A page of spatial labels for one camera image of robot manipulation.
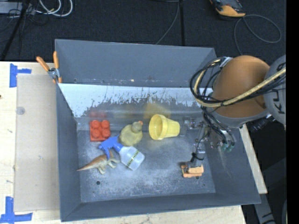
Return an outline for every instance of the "tan dinosaur toy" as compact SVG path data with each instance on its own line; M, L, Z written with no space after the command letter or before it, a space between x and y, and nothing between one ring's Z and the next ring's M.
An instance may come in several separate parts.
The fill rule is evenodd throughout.
M111 152L111 150L109 152L110 152L110 159L109 160L107 160L107 156L105 154L102 154L102 155L96 157L95 159L93 159L90 163L88 163L84 167L78 169L77 171L97 168L100 171L101 174L104 174L107 165L109 165L112 168L115 168L116 166L113 165L112 162L119 163L120 161L116 160L113 157L113 153Z

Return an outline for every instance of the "toy dinosaur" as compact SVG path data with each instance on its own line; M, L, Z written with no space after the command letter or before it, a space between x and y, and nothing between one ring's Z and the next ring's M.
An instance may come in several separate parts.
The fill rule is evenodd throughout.
M142 139L143 122L140 120L131 125L125 126L119 135L118 141L124 146L133 146Z
M84 167L78 169L77 171L97 168L101 174L104 174L107 165L109 165L112 168L116 167L115 165L112 164L112 162L119 163L120 161L116 160L113 157L113 153L110 150L110 159L109 160L107 160L107 156L105 154L102 154L102 155L96 157L95 159L93 159L90 163L88 163Z

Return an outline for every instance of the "spray bottle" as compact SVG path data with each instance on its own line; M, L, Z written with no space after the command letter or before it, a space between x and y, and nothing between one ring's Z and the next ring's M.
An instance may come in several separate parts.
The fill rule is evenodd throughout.
M110 159L109 149L114 148L120 154L121 162L132 170L136 170L144 160L144 155L139 152L134 146L125 147L118 142L118 136L110 137L99 145L107 160Z

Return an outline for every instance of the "yellow rubber duck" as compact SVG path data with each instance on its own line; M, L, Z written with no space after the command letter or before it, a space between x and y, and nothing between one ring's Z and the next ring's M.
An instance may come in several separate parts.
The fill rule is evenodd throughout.
M141 120L125 126L118 137L119 143L124 146L133 146L139 143L143 136L142 126L143 122Z

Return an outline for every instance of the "gray bin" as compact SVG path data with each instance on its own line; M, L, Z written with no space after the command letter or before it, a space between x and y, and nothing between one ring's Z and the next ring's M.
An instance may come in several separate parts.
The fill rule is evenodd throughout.
M60 217L74 221L260 203L238 130L230 153L206 145L204 173L183 178L199 129L152 140L150 117L160 113L178 121L201 121L190 89L191 76L216 58L213 48L56 40L63 84L57 85L57 140ZM142 120L143 139L135 147L145 155L132 171L122 163L101 175L77 169L103 154L90 142L89 121L107 119L111 136Z

